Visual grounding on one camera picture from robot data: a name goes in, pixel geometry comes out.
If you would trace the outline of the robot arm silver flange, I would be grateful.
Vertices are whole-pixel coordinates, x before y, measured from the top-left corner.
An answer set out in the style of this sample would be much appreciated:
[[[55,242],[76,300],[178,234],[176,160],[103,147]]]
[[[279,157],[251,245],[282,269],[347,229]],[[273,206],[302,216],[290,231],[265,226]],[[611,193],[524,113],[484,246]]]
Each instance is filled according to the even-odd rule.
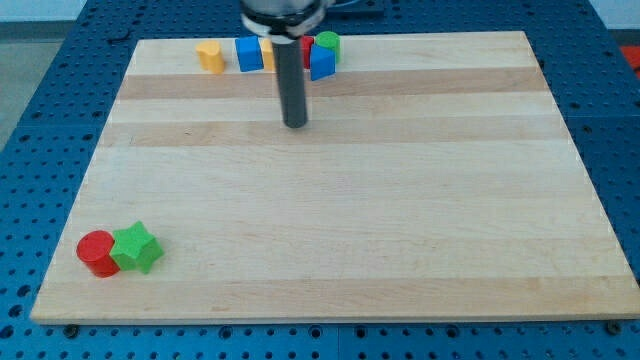
[[[241,0],[241,20],[252,33],[287,43],[317,27],[334,4],[334,0]]]

